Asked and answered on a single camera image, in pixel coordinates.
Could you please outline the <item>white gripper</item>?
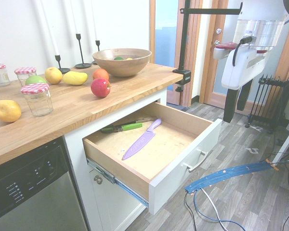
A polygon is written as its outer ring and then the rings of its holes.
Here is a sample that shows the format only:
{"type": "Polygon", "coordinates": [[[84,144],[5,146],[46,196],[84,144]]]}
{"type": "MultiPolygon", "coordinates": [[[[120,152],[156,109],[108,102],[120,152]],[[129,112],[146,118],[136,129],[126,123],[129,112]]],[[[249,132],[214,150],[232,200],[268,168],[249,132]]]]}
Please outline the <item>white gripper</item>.
{"type": "Polygon", "coordinates": [[[231,122],[235,107],[239,111],[245,109],[252,79],[263,71],[273,49],[272,46],[245,44],[240,45],[237,53],[234,54],[236,47],[236,43],[221,44],[223,51],[221,58],[224,58],[226,54],[228,55],[221,80],[222,86],[228,88],[223,115],[224,122],[231,122]]]}

